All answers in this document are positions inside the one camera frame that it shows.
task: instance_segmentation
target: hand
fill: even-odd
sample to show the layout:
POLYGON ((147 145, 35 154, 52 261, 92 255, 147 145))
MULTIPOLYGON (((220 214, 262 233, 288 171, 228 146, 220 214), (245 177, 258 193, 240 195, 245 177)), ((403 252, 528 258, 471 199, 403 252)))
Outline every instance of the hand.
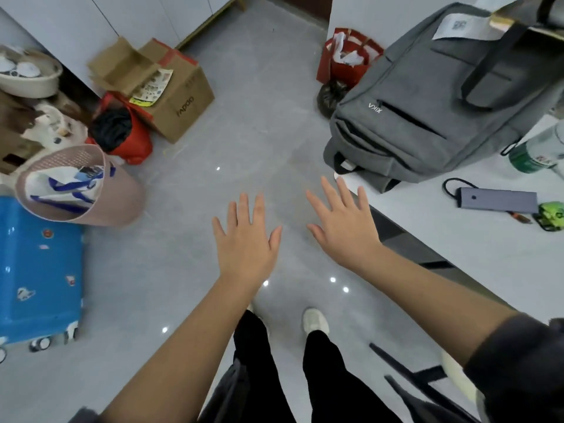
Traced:
POLYGON ((307 228, 337 264, 362 275, 363 268, 377 258, 377 251, 383 247, 370 213, 366 191, 363 187, 358 188, 357 207, 342 177, 337 179, 340 195, 325 177, 321 177, 321 186, 330 209, 311 191, 306 191, 307 199, 321 220, 321 227, 308 224, 307 228))
POLYGON ((281 226, 272 231, 270 239, 266 236, 263 195, 255 199, 252 223, 246 193, 239 198, 239 210, 235 202, 229 203, 227 233, 217 217, 211 222, 221 277, 259 288, 276 265, 282 238, 281 226))

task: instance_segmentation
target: gray sleeve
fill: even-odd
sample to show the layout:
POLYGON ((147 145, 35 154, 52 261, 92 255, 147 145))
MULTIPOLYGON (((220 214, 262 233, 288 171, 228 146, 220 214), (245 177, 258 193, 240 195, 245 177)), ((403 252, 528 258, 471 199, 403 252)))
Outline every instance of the gray sleeve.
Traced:
POLYGON ((99 423, 98 414, 88 408, 81 408, 69 423, 99 423))
POLYGON ((520 314, 499 327, 464 368, 496 423, 564 421, 564 332, 520 314))

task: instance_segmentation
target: pink laundry basket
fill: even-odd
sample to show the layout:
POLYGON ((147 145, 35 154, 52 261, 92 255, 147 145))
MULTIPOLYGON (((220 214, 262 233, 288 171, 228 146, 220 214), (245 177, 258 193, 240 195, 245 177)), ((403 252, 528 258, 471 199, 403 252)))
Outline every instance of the pink laundry basket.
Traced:
POLYGON ((92 226, 125 226, 143 212, 145 190, 121 166, 110 164, 109 157, 97 145, 78 145, 45 156, 33 163, 16 182, 16 197, 33 215, 50 221, 63 221, 92 226), (59 166, 104 165, 104 172, 116 168, 113 177, 104 177, 100 195, 88 211, 77 215, 40 202, 25 195, 25 180, 31 172, 59 166))

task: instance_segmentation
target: gray floor tile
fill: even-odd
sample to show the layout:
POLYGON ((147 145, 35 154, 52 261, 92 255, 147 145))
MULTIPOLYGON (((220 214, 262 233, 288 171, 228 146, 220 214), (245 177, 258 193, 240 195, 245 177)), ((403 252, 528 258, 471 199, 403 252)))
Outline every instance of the gray floor tile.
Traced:
MULTIPOLYGON (((304 192, 320 193, 319 177, 332 174, 322 159, 328 122, 315 106, 327 30, 269 1, 248 1, 246 12, 228 9, 184 49, 201 62, 216 100, 179 142, 155 136, 152 156, 128 167, 147 188, 145 213, 126 228, 88 231, 81 338, 33 355, 25 345, 9 349, 0 366, 3 421, 60 423, 83 405, 103 410, 213 284, 210 221, 224 219, 242 191, 263 191, 269 228, 284 226, 278 265, 256 306, 297 421, 311 413, 301 370, 308 306, 326 314, 350 371, 410 421, 383 378, 393 371, 368 343, 413 370, 438 364, 438 347, 397 305, 332 262, 305 228, 315 214, 304 192)), ((416 244, 396 249, 434 257, 416 244)), ((215 382, 233 351, 230 343, 215 382)), ((440 384, 460 399, 448 381, 440 384)))

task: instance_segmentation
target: forearm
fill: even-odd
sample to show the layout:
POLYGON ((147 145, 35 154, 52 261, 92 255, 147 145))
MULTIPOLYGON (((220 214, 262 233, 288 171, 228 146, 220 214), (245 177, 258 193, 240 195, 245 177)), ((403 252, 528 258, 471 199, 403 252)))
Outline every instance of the forearm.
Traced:
POLYGON ((104 423, 186 423, 201 410, 253 288, 219 278, 102 413, 104 423))
POLYGON ((357 273, 404 309, 462 366, 493 331, 517 314, 383 245, 357 273))

